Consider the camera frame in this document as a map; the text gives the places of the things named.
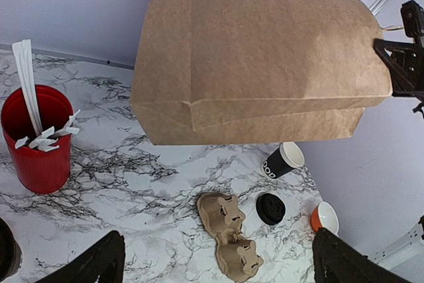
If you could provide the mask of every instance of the white marble surface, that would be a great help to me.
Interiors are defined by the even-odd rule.
[[[133,72],[47,56],[34,57],[35,80],[65,93],[81,109],[72,144],[72,175],[39,196],[17,180],[0,137],[0,217],[23,250],[23,266],[6,280],[35,282],[73,260],[112,229],[125,237],[125,282],[232,282],[215,260],[215,240],[195,208],[202,192],[236,194],[243,232],[265,263],[249,282],[313,282],[309,215],[321,201],[306,168],[275,181],[260,173],[275,144],[153,146],[129,107]],[[19,86],[13,55],[0,50],[0,103]],[[277,226],[259,220],[262,192],[287,213]]]

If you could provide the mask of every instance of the black container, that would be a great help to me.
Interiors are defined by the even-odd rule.
[[[13,238],[10,228],[0,219],[0,282],[18,272],[21,263],[21,248]]]
[[[294,142],[283,142],[262,163],[265,176],[276,179],[305,164],[302,151]]]

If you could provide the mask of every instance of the brown paper bag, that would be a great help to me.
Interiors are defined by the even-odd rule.
[[[349,137],[392,93],[359,0],[150,0],[131,105],[156,144]]]

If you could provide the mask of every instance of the red cup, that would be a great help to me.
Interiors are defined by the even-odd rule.
[[[36,95],[43,131],[54,126],[63,128],[74,113],[71,103],[57,89],[36,85]],[[1,110],[1,126],[9,152],[22,185],[38,194],[51,194],[68,180],[71,168],[71,135],[62,136],[52,146],[59,148],[50,152],[27,146],[15,149],[18,139],[35,138],[22,89],[14,91]]]

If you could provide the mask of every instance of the orange cup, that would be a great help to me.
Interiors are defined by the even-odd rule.
[[[318,232],[320,228],[326,228],[335,235],[339,232],[339,218],[336,211],[328,202],[321,202],[313,210],[311,226],[315,232]]]

